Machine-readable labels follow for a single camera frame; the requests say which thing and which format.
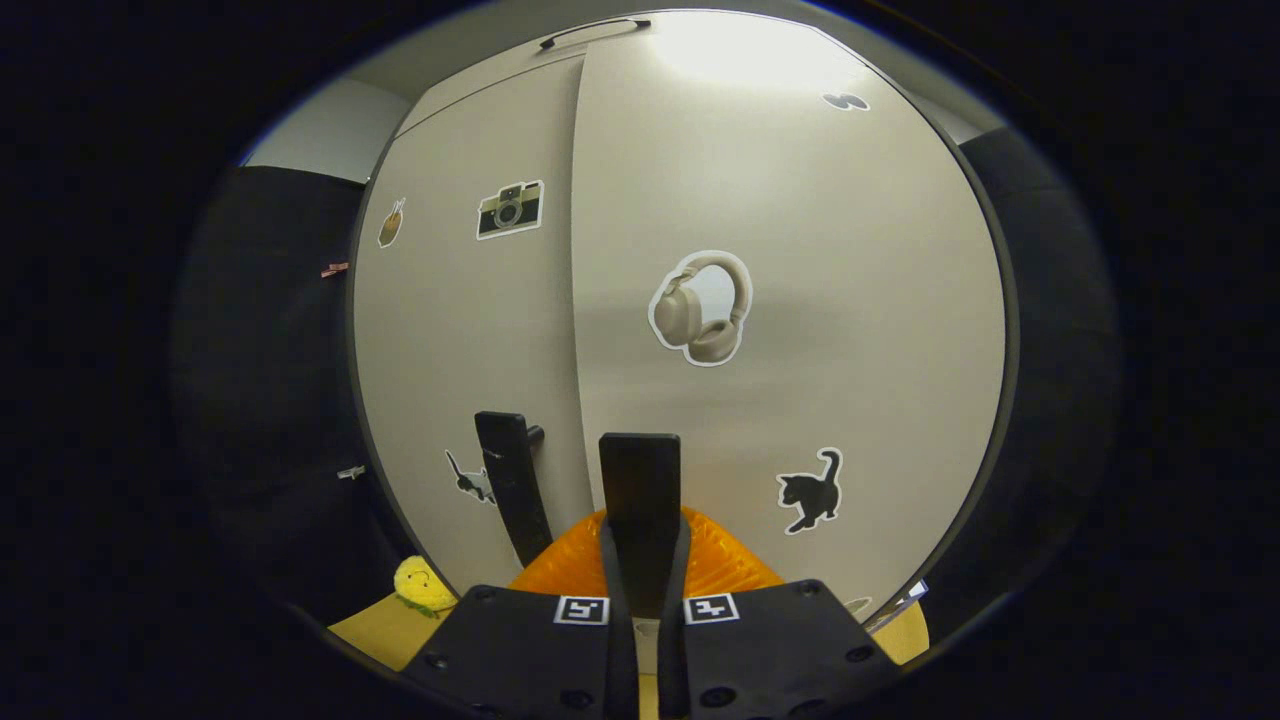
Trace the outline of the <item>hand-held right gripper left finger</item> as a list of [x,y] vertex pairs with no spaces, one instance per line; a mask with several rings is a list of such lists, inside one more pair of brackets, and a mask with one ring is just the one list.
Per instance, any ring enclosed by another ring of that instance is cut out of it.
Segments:
[[556,593],[466,591],[401,670],[436,720],[637,720],[631,614],[604,511],[531,565]]

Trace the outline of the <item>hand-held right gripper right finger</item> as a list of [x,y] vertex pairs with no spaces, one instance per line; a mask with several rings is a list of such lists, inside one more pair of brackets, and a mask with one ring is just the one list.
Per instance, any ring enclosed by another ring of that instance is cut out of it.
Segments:
[[685,596],[677,520],[660,606],[662,720],[840,720],[902,675],[817,579]]

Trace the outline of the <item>beige cabinet door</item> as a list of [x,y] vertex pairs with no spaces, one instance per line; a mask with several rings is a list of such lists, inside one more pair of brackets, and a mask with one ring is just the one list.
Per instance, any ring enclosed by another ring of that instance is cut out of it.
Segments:
[[950,137],[808,26],[658,13],[588,46],[575,345],[599,438],[681,439],[682,501],[860,621],[979,475],[1006,357],[996,242]]
[[520,72],[415,120],[367,191],[351,338],[380,473],[454,588],[522,570],[483,411],[540,427],[550,536],[593,510],[573,333],[570,200],[585,59]]

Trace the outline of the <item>beige double-door shoe cabinet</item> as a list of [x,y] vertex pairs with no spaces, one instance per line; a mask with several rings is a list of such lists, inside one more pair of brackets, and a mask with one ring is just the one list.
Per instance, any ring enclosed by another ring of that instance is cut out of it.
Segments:
[[[916,578],[915,584],[911,585],[911,587],[909,587],[909,588],[906,588],[899,596],[897,601],[893,603],[893,606],[892,606],[891,610],[884,611],[884,612],[879,612],[874,618],[872,618],[869,621],[867,621],[867,624],[874,624],[881,616],[886,615],[887,612],[892,612],[902,602],[902,598],[905,597],[905,594],[908,594],[908,592],[910,589],[913,589],[915,585],[918,585],[920,583],[925,584],[925,574],[945,555],[946,548],[948,547],[948,544],[952,542],[954,537],[957,534],[959,529],[965,523],[965,520],[969,516],[970,511],[975,507],[977,500],[978,500],[980,492],[983,491],[983,488],[986,486],[986,479],[991,474],[989,466],[991,466],[993,456],[998,451],[1001,441],[1002,441],[1002,433],[1004,433],[1002,421],[1005,421],[1007,419],[1007,416],[1009,416],[1009,406],[1011,404],[1011,395],[1012,395],[1012,391],[1014,391],[1014,387],[1015,387],[1015,378],[1014,378],[1014,375],[1015,375],[1015,370],[1018,368],[1018,341],[1019,341],[1019,325],[1018,325],[1018,318],[1016,318],[1016,311],[1018,311],[1016,295],[1015,295],[1015,288],[1014,288],[1014,282],[1012,282],[1012,272],[1011,272],[1010,260],[1009,260],[1009,251],[1005,247],[1004,234],[1002,234],[1002,231],[1001,231],[1000,222],[998,222],[997,217],[995,215],[995,209],[992,206],[992,202],[989,201],[989,197],[988,197],[984,187],[982,186],[980,181],[977,178],[977,174],[975,174],[974,169],[970,167],[969,161],[966,161],[966,160],[963,159],[963,156],[960,154],[960,149],[959,149],[957,143],[954,141],[954,137],[951,136],[950,132],[947,132],[947,129],[946,129],[946,127],[943,124],[941,124],[941,123],[937,122],[936,115],[931,110],[931,108],[928,105],[925,105],[924,102],[920,102],[909,90],[906,90],[900,82],[897,82],[888,73],[888,69],[887,69],[887,67],[886,67],[884,63],[882,63],[882,61],[874,61],[870,58],[865,56],[864,54],[858,53],[854,49],[854,46],[852,46],[851,42],[836,38],[832,33],[829,33],[829,32],[819,28],[818,24],[814,23],[814,22],[803,22],[803,20],[791,20],[791,19],[785,19],[785,22],[797,23],[800,26],[808,26],[808,27],[812,27],[814,29],[818,29],[818,31],[828,35],[829,37],[837,40],[838,42],[841,42],[846,47],[851,49],[859,58],[861,58],[863,60],[865,60],[869,64],[872,64],[883,76],[886,76],[893,85],[896,85],[901,91],[904,91],[908,95],[908,97],[911,101],[911,104],[925,115],[925,118],[929,120],[929,123],[936,129],[945,132],[950,137],[951,142],[954,143],[957,159],[961,163],[963,169],[969,176],[970,182],[975,186],[975,190],[979,193],[979,200],[982,202],[982,206],[986,210],[986,215],[987,215],[987,219],[989,222],[989,228],[992,229],[992,234],[993,234],[995,242],[996,242],[996,252],[997,252],[997,259],[998,259],[1000,274],[1001,274],[1002,287],[1004,287],[1004,292],[1005,292],[1007,338],[1006,338],[1006,357],[1005,357],[1005,366],[1004,366],[1004,384],[1002,384],[1002,389],[1001,389],[1001,395],[1000,395],[997,415],[996,415],[996,419],[995,419],[995,428],[993,428],[992,434],[989,437],[989,446],[988,446],[988,448],[986,451],[986,455],[984,455],[984,459],[982,461],[979,475],[975,479],[975,483],[974,483],[974,486],[973,486],[973,488],[972,488],[972,491],[970,491],[970,493],[969,493],[969,496],[968,496],[968,498],[966,498],[966,501],[965,501],[965,503],[963,506],[961,512],[957,515],[957,519],[954,521],[954,524],[951,525],[951,528],[943,536],[943,539],[941,541],[940,546],[928,557],[923,571],[919,573],[919,575]],[[561,59],[558,59],[556,61],[567,60],[567,59],[573,58],[573,56],[584,56],[584,59],[585,59],[585,54],[586,54],[588,46],[590,44],[591,42],[584,44],[584,45],[579,46],[579,50],[576,53],[573,53],[570,56],[563,56],[563,58],[561,58]],[[389,143],[390,143],[390,141],[394,137],[390,136],[390,140],[387,142],[387,146],[384,147],[384,150],[381,152],[381,156],[378,159],[378,163],[375,165],[375,170],[372,173],[372,179],[374,179],[374,176],[378,172],[380,161],[381,161],[381,159],[383,159],[383,156],[384,156],[384,154],[385,154],[385,151],[387,151],[387,149],[388,149],[388,146],[389,146]],[[358,247],[358,238],[360,238],[360,233],[361,233],[362,219],[364,219],[364,214],[365,214],[365,202],[366,202],[366,199],[367,199],[367,195],[369,195],[369,187],[365,191],[362,206],[361,206],[361,210],[360,210],[360,214],[358,214],[358,218],[357,218],[357,222],[356,222],[356,227],[355,227],[353,264],[355,264],[355,251]],[[349,337],[351,337],[351,302],[352,302],[352,290],[349,287]],[[355,378],[355,387],[358,391],[358,387],[357,387],[357,383],[356,383],[356,378]],[[366,434],[369,437],[369,429],[365,425],[364,410],[362,410],[362,405],[361,405],[361,401],[360,401],[360,395],[358,395],[358,402],[360,402],[360,411],[361,411],[361,419],[362,419],[362,423],[364,423],[364,428],[365,428]],[[588,469],[588,479],[589,479],[589,483],[590,483],[591,501],[593,501],[593,509],[591,509],[590,512],[594,512],[594,511],[600,510],[600,509],[604,507],[604,505],[605,505],[605,497],[604,497],[604,491],[603,491],[603,500],[602,501],[595,501],[594,495],[593,495],[593,484],[590,482],[589,469]],[[411,532],[407,521],[404,520],[403,516],[402,516],[402,519],[403,519],[404,524],[407,525],[407,528],[410,530],[410,534],[413,538],[413,534],[412,534],[412,532]],[[421,548],[420,543],[415,538],[413,538],[413,541],[416,542],[416,544],[420,547],[420,550],[422,552],[422,548]]]

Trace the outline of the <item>beige cabinet drawer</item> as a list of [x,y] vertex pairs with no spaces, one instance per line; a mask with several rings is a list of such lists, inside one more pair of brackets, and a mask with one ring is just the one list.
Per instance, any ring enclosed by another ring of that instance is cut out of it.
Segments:
[[595,40],[568,44],[539,53],[547,37],[576,26],[618,17],[648,18],[652,26],[678,31],[710,27],[716,31],[755,27],[762,23],[781,26],[782,17],[763,12],[741,12],[726,8],[649,8],[612,12],[585,20],[553,23],[541,18],[548,31],[532,36],[536,17],[531,9],[520,10],[512,4],[494,4],[417,32],[403,42],[369,61],[371,70],[384,70],[381,82],[412,99],[401,123],[393,132],[398,138],[430,115],[521,72],[570,56],[579,46]]

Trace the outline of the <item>yellow plush toy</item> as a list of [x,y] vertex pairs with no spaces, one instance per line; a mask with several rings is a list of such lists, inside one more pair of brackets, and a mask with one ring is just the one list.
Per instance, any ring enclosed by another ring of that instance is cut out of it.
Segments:
[[454,592],[420,555],[399,562],[393,575],[393,589],[402,603],[426,618],[438,618],[458,603]]

